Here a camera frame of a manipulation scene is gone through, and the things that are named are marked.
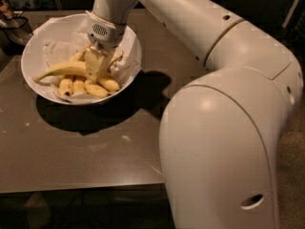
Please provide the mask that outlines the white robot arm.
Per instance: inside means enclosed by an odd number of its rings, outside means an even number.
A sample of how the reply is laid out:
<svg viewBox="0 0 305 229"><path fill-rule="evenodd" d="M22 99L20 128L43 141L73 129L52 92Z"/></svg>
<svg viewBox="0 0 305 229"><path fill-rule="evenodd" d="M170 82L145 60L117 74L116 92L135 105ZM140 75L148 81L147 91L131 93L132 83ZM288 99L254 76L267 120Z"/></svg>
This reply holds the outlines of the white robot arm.
<svg viewBox="0 0 305 229"><path fill-rule="evenodd" d="M94 0L90 40L111 50L142 4L207 73L177 92L159 129L176 229L280 229L276 153L303 91L281 43L211 0Z"/></svg>

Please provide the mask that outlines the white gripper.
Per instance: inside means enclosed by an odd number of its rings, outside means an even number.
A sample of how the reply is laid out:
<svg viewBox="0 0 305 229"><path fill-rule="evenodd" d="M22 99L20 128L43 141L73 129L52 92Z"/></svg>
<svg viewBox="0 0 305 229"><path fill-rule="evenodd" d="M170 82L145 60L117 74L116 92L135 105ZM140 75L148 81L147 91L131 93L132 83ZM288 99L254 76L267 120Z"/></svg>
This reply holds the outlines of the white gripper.
<svg viewBox="0 0 305 229"><path fill-rule="evenodd" d="M92 43L97 42L109 51L116 48L125 33L127 16L124 13L113 13L97 10L87 11L87 34ZM112 59L112 53L89 47L85 51L86 77L96 81L105 72Z"/></svg>

